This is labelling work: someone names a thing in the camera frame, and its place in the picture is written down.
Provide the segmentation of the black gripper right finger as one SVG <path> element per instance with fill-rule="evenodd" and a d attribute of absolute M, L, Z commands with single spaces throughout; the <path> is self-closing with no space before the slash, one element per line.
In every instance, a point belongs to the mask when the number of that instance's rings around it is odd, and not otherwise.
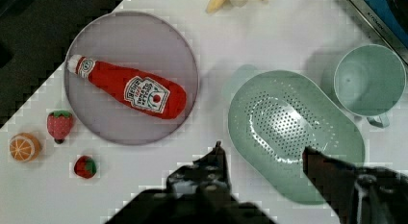
<path fill-rule="evenodd" d="M 341 224 L 408 224 L 407 176 L 386 167 L 364 167 L 307 147 L 303 172 Z"/>

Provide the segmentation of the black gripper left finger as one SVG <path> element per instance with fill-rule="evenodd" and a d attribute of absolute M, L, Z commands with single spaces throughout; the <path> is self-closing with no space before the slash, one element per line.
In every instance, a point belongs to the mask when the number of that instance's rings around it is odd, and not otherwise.
<path fill-rule="evenodd" d="M 220 140 L 207 155 L 180 166 L 166 178 L 166 190 L 176 198 L 195 194 L 201 186 L 231 189 L 226 153 Z"/>

